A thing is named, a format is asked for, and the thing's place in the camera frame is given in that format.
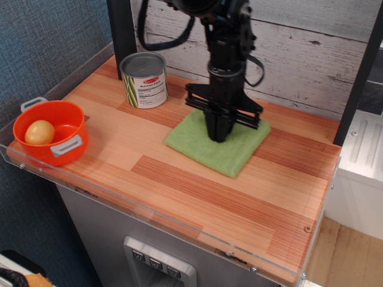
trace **black metal frame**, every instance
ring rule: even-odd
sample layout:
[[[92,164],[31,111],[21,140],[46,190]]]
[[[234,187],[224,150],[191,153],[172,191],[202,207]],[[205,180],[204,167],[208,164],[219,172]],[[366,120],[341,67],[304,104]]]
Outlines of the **black metal frame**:
[[[375,61],[376,55],[378,54],[381,42],[383,39],[383,2],[376,17],[375,25],[372,29],[369,42],[367,44],[366,51],[364,52],[363,59],[361,61],[358,74],[356,76],[354,85],[349,95],[341,123],[336,132],[334,144],[342,146],[345,142],[348,129],[351,125],[352,119],[354,118],[355,111],[358,108],[360,96],[367,83],[372,65]]]
[[[117,62],[118,77],[121,79],[121,60],[137,52],[134,34],[132,10],[129,0],[107,0],[110,25],[112,30],[115,58]],[[378,53],[383,38],[383,3],[378,12],[366,51],[364,52],[361,65],[358,70],[354,85],[347,101],[341,123],[337,130],[334,144],[342,146],[354,114],[357,110],[360,96],[366,85],[375,57]]]
[[[121,80],[120,62],[137,52],[136,36],[130,0],[107,0],[118,78]]]

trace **screw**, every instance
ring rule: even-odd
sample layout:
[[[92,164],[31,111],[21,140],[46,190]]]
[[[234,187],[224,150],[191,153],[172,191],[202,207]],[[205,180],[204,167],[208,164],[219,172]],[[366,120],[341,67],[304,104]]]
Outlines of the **screw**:
[[[312,228],[310,226],[305,226],[304,230],[305,230],[306,233],[311,233]]]

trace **green cloth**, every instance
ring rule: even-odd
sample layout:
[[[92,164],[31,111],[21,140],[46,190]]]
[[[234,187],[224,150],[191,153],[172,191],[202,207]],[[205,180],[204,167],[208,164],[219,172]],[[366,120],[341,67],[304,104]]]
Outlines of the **green cloth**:
[[[210,140],[205,115],[196,109],[165,140],[169,147],[224,175],[234,177],[271,131],[267,121],[258,130],[234,124],[224,142]]]

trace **wooden wall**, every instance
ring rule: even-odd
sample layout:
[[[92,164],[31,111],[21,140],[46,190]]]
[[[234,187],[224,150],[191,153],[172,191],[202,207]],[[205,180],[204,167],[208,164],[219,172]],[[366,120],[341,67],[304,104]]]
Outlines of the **wooden wall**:
[[[251,0],[252,55],[266,76],[254,98],[340,120],[382,0]],[[140,0],[131,0],[136,25]],[[161,1],[150,1],[148,42],[169,41],[185,28],[188,16]],[[137,41],[139,51],[143,51]],[[202,25],[196,21],[189,40],[158,52],[170,74],[208,83],[209,52]],[[248,64],[247,77],[259,71]]]

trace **tin can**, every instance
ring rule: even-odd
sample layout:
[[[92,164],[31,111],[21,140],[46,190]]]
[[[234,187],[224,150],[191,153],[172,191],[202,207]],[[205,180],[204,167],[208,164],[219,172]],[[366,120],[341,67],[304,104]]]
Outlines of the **tin can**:
[[[134,107],[150,109],[168,98],[165,59],[156,53],[134,53],[120,63],[127,101]]]

